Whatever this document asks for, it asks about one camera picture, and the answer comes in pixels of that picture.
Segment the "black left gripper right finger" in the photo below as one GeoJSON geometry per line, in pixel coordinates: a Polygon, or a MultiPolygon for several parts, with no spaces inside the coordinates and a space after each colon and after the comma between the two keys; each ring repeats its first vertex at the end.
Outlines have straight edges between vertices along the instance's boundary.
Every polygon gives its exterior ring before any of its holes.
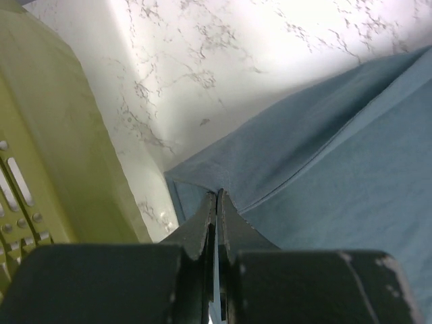
{"type": "Polygon", "coordinates": [[[282,250],[217,195],[224,323],[422,323],[395,258],[379,250],[282,250]]]}

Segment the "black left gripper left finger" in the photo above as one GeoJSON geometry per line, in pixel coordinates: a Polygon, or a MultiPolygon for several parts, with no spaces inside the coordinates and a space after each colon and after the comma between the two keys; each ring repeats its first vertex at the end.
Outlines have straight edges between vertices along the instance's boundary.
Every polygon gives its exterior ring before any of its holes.
{"type": "Polygon", "coordinates": [[[1,303],[2,323],[207,323],[216,197],[157,244],[33,250],[1,303]]]}

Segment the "slate blue t shirt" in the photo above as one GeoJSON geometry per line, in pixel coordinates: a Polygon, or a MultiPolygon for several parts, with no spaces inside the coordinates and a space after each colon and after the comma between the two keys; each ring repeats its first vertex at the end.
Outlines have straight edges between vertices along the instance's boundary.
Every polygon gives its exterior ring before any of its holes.
{"type": "Polygon", "coordinates": [[[294,93],[165,173],[180,223],[207,192],[280,248],[367,249],[431,322],[431,48],[294,93]]]}

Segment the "olive green plastic basket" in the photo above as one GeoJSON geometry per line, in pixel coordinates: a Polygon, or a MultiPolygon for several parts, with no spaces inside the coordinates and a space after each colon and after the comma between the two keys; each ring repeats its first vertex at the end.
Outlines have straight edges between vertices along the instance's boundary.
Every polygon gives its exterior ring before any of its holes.
{"type": "Polygon", "coordinates": [[[1,292],[55,243],[151,238],[82,66],[49,27],[1,2],[1,292]]]}

